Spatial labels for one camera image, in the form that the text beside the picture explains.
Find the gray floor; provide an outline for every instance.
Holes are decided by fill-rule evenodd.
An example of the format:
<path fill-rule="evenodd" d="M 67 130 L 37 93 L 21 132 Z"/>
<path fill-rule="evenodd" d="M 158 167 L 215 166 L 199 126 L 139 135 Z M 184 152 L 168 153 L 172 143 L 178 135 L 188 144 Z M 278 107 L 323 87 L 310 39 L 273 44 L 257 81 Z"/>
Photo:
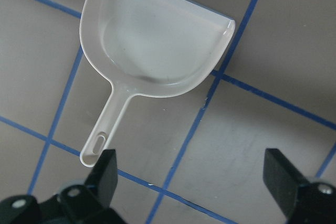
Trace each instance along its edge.
<path fill-rule="evenodd" d="M 84 1 L 0 0 L 1 199 L 42 201 L 90 171 L 78 154 L 111 87 L 81 53 Z M 336 184 L 336 2 L 194 1 L 235 19 L 237 47 L 204 115 L 214 75 L 179 97 L 131 101 L 111 144 L 112 207 L 129 223 L 284 223 L 262 181 L 265 148 Z"/>

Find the scoop handle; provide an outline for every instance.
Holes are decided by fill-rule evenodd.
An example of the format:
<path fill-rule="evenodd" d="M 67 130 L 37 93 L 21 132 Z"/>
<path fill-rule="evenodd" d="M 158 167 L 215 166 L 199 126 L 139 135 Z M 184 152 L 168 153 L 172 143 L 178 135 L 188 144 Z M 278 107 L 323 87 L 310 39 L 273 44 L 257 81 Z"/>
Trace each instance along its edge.
<path fill-rule="evenodd" d="M 80 161 L 85 166 L 93 167 L 102 151 L 108 148 L 132 97 L 133 95 L 126 87 L 113 87 L 110 97 L 80 152 Z"/>

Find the screw head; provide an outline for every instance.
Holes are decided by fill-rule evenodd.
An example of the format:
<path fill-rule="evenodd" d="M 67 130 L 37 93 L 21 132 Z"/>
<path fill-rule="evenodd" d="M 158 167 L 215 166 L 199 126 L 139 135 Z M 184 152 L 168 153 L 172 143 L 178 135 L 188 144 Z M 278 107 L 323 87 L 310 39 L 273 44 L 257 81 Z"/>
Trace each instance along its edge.
<path fill-rule="evenodd" d="M 13 208 L 20 208 L 20 207 L 23 207 L 26 203 L 27 203 L 27 201 L 25 199 L 18 199 L 18 200 L 13 202 L 12 207 Z"/>
<path fill-rule="evenodd" d="M 318 190 L 323 194 L 332 194 L 332 188 L 326 184 L 320 184 Z"/>
<path fill-rule="evenodd" d="M 70 191 L 68 191 L 69 197 L 76 197 L 80 194 L 80 190 L 78 188 L 73 188 Z"/>

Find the white plastic scoop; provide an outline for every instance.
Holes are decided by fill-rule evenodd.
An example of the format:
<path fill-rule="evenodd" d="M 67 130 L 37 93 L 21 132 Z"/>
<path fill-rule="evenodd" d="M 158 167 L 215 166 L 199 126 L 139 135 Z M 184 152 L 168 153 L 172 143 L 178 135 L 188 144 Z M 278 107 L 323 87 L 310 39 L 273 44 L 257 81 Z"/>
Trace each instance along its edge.
<path fill-rule="evenodd" d="M 187 0 L 86 0 L 80 42 L 112 93 L 80 153 L 82 163 L 92 167 L 108 148 L 133 96 L 173 97 L 200 84 L 234 28 L 232 19 Z"/>

